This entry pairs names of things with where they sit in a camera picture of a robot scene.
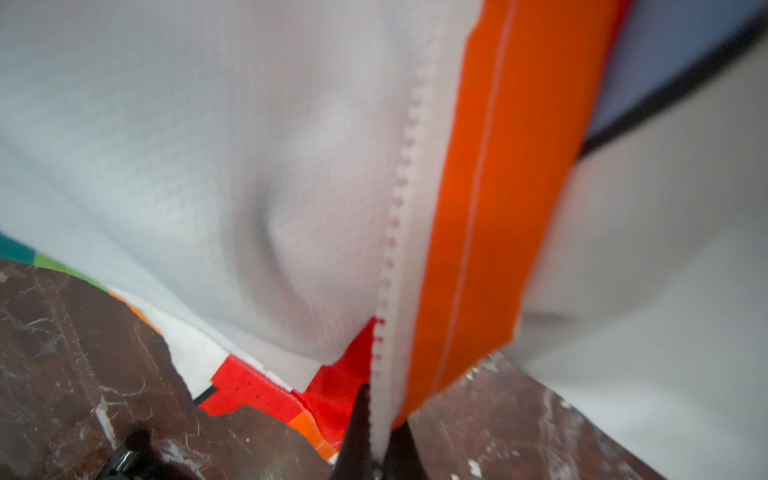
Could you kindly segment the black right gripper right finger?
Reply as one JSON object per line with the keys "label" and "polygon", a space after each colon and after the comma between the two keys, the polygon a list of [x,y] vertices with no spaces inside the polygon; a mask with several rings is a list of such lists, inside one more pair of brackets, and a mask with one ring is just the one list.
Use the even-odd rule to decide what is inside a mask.
{"label": "black right gripper right finger", "polygon": [[383,464],[386,480],[428,480],[408,422],[392,432]]}

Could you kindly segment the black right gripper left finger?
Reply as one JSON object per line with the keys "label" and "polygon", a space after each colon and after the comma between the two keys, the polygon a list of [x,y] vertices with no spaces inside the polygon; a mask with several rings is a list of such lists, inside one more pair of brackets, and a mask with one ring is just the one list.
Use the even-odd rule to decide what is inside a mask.
{"label": "black right gripper left finger", "polygon": [[373,460],[370,451],[370,387],[360,387],[331,480],[371,480]]}

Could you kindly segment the white colourful children's jacket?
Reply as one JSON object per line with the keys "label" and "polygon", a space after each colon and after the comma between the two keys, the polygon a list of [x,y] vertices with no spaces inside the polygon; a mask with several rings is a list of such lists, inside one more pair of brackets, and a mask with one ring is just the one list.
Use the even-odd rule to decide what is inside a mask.
{"label": "white colourful children's jacket", "polygon": [[763,1],[5,1],[1,254],[339,462],[511,359],[670,479],[767,475]]}

